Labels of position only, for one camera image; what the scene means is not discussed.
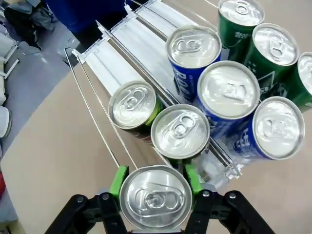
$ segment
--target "silver can lid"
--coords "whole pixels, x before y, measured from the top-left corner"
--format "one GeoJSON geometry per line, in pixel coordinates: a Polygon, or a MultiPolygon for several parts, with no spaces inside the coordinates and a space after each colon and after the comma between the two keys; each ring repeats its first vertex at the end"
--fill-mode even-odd
{"type": "Polygon", "coordinates": [[[299,58],[299,47],[285,29],[271,23],[263,23],[253,30],[253,42],[258,51],[271,62],[290,66],[299,58]]]}
{"type": "Polygon", "coordinates": [[[208,144],[210,126],[206,116],[186,104],[166,108],[152,124],[151,138],[155,148],[172,159],[190,158],[208,144]]]}
{"type": "Polygon", "coordinates": [[[122,129],[132,129],[151,116],[156,105],[156,93],[143,81],[131,81],[120,86],[109,101],[109,115],[122,129]]]}
{"type": "Polygon", "coordinates": [[[254,74],[234,61],[209,65],[199,77],[197,90],[204,107],[225,119],[249,115],[260,99],[260,87],[254,74]]]}
{"type": "Polygon", "coordinates": [[[253,136],[267,157],[286,159],[296,154],[305,136],[305,124],[298,107],[285,97],[270,97],[253,117],[253,136]]]}
{"type": "Polygon", "coordinates": [[[304,87],[312,95],[312,52],[304,52],[299,57],[297,66],[304,87]]]}
{"type": "Polygon", "coordinates": [[[264,10],[254,0],[221,0],[220,13],[229,21],[243,26],[256,26],[264,20],[264,10]]]}
{"type": "Polygon", "coordinates": [[[166,42],[169,60],[189,69],[208,66],[219,56],[221,47],[213,29],[195,25],[177,28],[166,42]]]}
{"type": "Polygon", "coordinates": [[[165,165],[142,167],[123,182],[120,208],[140,229],[173,229],[188,216],[192,190],[185,178],[165,165]]]}

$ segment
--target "blue fabric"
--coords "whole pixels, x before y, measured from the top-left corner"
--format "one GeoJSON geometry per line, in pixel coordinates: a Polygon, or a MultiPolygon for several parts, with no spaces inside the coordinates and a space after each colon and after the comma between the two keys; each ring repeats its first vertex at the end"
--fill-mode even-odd
{"type": "Polygon", "coordinates": [[[124,11],[124,0],[44,0],[53,14],[73,33],[103,16],[124,11]]]}

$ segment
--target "blue can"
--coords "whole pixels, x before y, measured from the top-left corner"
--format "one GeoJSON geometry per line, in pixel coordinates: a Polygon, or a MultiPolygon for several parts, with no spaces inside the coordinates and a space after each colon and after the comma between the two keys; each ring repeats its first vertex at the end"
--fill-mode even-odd
{"type": "Polygon", "coordinates": [[[211,137],[221,138],[257,107],[260,87],[254,74],[234,61],[209,65],[197,84],[195,105],[210,122],[211,137]]]}
{"type": "Polygon", "coordinates": [[[305,136],[298,107],[284,97],[264,100],[226,140],[233,156],[244,159],[287,159],[295,155],[305,136]]]}
{"type": "Polygon", "coordinates": [[[202,26],[179,27],[167,39],[167,55],[180,95],[187,104],[192,104],[196,98],[200,74],[209,64],[220,61],[221,48],[218,34],[202,26]]]}

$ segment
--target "can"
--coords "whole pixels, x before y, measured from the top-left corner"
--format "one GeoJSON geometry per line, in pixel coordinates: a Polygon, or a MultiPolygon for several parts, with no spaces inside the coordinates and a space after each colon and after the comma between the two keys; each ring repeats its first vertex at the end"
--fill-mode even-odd
{"type": "Polygon", "coordinates": [[[152,123],[162,109],[152,86],[138,80],[120,86],[108,104],[114,125],[148,143],[151,143],[152,123]]]}
{"type": "Polygon", "coordinates": [[[166,50],[180,95],[191,104],[200,74],[209,64],[220,60],[221,39],[212,28],[186,25],[167,39],[166,50]]]}
{"type": "Polygon", "coordinates": [[[209,65],[197,84],[195,105],[207,116],[211,137],[227,134],[257,107],[260,87],[254,74],[235,61],[209,65]]]}
{"type": "Polygon", "coordinates": [[[253,30],[244,65],[257,77],[261,99],[289,72],[298,61],[299,47],[285,29],[263,23],[253,30]]]}
{"type": "Polygon", "coordinates": [[[218,15],[221,60],[242,62],[254,28],[264,20],[262,6],[254,0],[220,0],[218,15]]]}
{"type": "Polygon", "coordinates": [[[274,86],[271,96],[288,98],[302,113],[312,108],[312,52],[299,57],[292,73],[274,86]]]}
{"type": "Polygon", "coordinates": [[[304,136],[305,124],[298,107],[285,97],[270,97],[228,136],[226,145],[243,159],[282,160],[298,152],[304,136]]]}
{"type": "Polygon", "coordinates": [[[165,165],[142,167],[123,182],[120,208],[126,219],[140,229],[178,227],[191,211],[193,195],[186,179],[165,165]]]}
{"type": "Polygon", "coordinates": [[[196,107],[179,104],[166,108],[154,120],[154,147],[169,159],[191,159],[208,152],[209,122],[196,107]]]}

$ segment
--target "screw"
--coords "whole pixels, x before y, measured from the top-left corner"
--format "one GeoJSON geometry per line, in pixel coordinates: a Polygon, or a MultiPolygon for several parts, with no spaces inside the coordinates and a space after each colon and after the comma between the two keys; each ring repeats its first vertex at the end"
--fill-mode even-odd
{"type": "Polygon", "coordinates": [[[234,198],[236,198],[236,195],[235,195],[234,193],[231,193],[231,194],[229,195],[229,197],[230,197],[231,199],[234,199],[234,198]]]}
{"type": "Polygon", "coordinates": [[[79,197],[77,198],[77,202],[81,203],[82,201],[83,201],[83,197],[82,197],[82,196],[79,196],[79,197]]]}
{"type": "Polygon", "coordinates": [[[102,195],[102,199],[103,199],[103,200],[107,200],[108,198],[109,198],[109,195],[108,195],[108,194],[103,194],[103,195],[102,195]]]}
{"type": "Polygon", "coordinates": [[[203,192],[203,196],[209,196],[210,194],[209,194],[209,192],[208,191],[204,191],[203,192]]]}

